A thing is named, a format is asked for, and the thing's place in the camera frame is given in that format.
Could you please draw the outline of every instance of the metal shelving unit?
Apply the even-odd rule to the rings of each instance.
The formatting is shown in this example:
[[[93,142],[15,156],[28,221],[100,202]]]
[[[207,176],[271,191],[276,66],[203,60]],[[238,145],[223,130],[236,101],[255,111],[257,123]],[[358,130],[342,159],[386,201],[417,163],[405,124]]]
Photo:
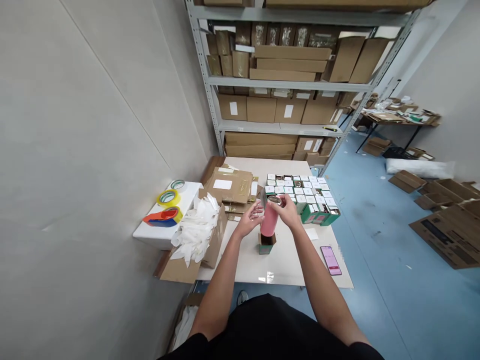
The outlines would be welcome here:
[[[359,117],[361,110],[367,104],[370,95],[378,86],[383,76],[387,72],[390,64],[395,59],[400,48],[407,39],[412,26],[417,19],[420,10],[411,14],[392,14],[392,13],[363,13],[363,12],[343,12],[343,11],[317,11],[317,10],[292,10],[292,9],[268,9],[260,7],[208,7],[195,6],[193,0],[185,0],[190,25],[193,32],[193,39],[198,55],[198,61],[203,76],[206,96],[210,107],[211,119],[215,130],[218,149],[221,155],[224,155],[223,138],[225,131],[229,132],[247,132],[247,133],[268,133],[268,134],[289,134],[289,135],[307,135],[338,138],[328,162],[322,168],[322,176],[340,145],[347,137],[352,125]],[[273,80],[251,80],[238,77],[212,76],[207,66],[205,52],[202,46],[199,20],[219,20],[219,21],[257,21],[257,22],[276,22],[276,23],[305,23],[305,24],[323,24],[323,25],[343,25],[350,27],[364,27],[372,30],[379,26],[401,27],[399,35],[393,44],[385,61],[376,72],[373,79],[368,84],[350,84],[344,82],[301,82],[301,81],[273,81]],[[284,88],[300,90],[324,90],[335,92],[355,92],[363,93],[363,98],[357,111],[350,118],[344,131],[337,126],[337,131],[329,131],[323,128],[323,125],[303,125],[303,124],[284,124],[284,123],[261,123],[248,121],[223,120],[217,117],[216,106],[213,97],[213,86],[232,86],[249,88]]]

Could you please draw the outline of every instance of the smartphone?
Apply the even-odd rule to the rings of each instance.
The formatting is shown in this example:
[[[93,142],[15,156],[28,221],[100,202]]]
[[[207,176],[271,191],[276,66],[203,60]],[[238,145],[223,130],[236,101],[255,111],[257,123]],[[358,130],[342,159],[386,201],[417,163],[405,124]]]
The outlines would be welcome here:
[[[340,271],[339,263],[335,258],[334,251],[332,250],[331,246],[320,246],[321,253],[325,258],[326,266],[328,266],[328,271],[330,275],[342,275]]]

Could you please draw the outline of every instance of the person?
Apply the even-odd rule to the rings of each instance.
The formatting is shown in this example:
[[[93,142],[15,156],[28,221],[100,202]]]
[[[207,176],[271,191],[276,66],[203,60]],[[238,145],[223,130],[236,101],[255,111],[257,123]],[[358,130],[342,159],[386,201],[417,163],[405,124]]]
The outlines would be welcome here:
[[[317,321],[265,294],[230,314],[240,243],[263,216],[257,200],[233,231],[198,308],[188,339],[161,359],[369,359],[383,357],[357,326],[339,288],[305,232],[290,196],[269,204],[293,235],[305,287]]]

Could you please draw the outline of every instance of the hand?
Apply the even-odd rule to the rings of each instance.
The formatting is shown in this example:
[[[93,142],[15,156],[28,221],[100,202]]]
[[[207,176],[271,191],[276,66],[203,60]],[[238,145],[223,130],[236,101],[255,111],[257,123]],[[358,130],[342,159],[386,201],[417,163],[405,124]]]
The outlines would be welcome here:
[[[257,225],[262,223],[264,216],[262,216],[261,213],[263,211],[264,207],[260,204],[260,200],[257,200],[243,214],[233,233],[237,234],[240,239],[246,237]]]
[[[277,204],[268,203],[268,206],[271,206],[280,216],[280,219],[287,225],[289,228],[292,228],[297,225],[302,225],[300,220],[300,215],[297,213],[297,206],[292,201],[289,195],[278,195],[281,199],[282,206]]]

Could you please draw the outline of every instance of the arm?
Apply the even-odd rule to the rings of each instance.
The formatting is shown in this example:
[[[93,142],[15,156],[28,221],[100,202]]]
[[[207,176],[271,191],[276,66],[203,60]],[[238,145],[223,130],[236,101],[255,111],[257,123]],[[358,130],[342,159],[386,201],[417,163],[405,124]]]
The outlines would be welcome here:
[[[290,196],[280,197],[284,207],[273,208],[293,234],[306,291],[316,320],[347,346],[355,342],[370,344],[352,317],[344,297],[305,232],[294,202]]]
[[[225,330],[234,292],[240,243],[262,222],[262,211],[263,206],[257,200],[238,222],[203,296],[188,337],[201,333],[210,341]]]

